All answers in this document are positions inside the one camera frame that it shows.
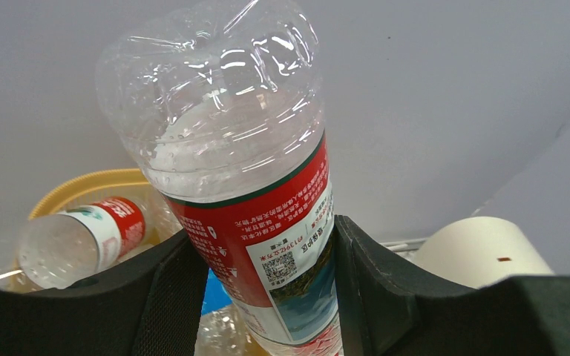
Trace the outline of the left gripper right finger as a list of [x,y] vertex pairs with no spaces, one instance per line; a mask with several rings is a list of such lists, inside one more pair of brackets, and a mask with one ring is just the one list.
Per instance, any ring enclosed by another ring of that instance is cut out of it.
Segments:
[[570,277],[471,289],[415,266],[343,215],[332,246],[346,355],[570,355]]

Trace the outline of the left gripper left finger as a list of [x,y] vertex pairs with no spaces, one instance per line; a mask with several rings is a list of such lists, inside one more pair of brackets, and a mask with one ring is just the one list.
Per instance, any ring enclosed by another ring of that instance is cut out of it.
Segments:
[[192,355],[207,275],[180,232],[66,289],[0,290],[0,355]]

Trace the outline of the clear bottle red white label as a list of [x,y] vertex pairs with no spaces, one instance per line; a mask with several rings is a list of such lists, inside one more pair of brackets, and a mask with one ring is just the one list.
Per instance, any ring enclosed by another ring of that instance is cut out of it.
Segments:
[[146,241],[153,227],[143,198],[106,197],[27,222],[17,260],[38,287],[65,289],[111,267]]

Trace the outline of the clear bottle red blue label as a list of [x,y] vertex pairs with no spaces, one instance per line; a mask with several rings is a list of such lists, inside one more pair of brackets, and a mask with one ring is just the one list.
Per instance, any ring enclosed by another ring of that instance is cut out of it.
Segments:
[[205,1],[121,35],[99,106],[271,355],[337,355],[318,37],[293,1]]

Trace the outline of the clear bottle bright blue label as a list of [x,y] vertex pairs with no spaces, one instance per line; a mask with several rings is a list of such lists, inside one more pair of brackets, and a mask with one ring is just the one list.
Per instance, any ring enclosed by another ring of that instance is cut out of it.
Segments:
[[209,269],[194,355],[252,355],[253,348],[231,297]]

